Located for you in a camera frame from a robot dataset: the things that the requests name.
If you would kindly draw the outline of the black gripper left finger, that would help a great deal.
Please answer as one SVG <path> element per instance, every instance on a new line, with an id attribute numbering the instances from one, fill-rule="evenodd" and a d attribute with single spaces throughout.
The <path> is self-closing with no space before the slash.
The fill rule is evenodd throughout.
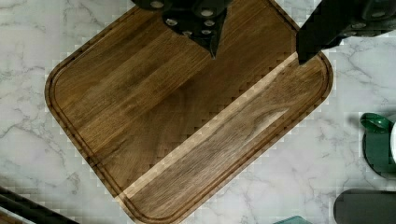
<path id="1" fill-rule="evenodd" d="M 159 10 L 163 23 L 217 56 L 227 8 L 233 0 L 132 0 L 139 8 Z"/>

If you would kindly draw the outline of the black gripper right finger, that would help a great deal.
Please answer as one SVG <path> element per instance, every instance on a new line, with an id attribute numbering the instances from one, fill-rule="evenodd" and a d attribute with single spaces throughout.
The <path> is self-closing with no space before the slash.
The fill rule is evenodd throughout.
<path id="1" fill-rule="evenodd" d="M 375 37 L 395 29 L 396 0 L 321 0 L 296 35 L 299 64 L 343 39 Z"/>

